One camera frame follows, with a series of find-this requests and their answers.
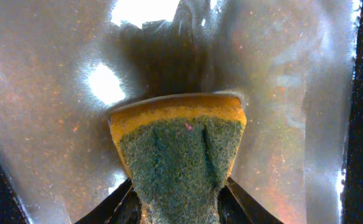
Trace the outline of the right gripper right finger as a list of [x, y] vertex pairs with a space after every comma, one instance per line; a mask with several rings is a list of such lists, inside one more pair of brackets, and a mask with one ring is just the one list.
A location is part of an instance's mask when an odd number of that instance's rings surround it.
[[231, 177], [218, 196], [221, 224], [283, 224]]

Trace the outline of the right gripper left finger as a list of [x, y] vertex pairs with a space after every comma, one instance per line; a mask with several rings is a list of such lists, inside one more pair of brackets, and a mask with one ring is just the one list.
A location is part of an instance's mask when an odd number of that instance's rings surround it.
[[126, 179], [102, 203], [75, 224], [138, 224], [141, 202], [130, 179]]

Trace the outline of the yellow green scrub sponge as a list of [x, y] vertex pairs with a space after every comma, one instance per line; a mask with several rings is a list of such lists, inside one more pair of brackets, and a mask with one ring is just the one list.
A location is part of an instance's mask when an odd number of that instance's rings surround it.
[[140, 102], [110, 115], [110, 133], [141, 202], [143, 223], [219, 223], [246, 127], [241, 101], [185, 95]]

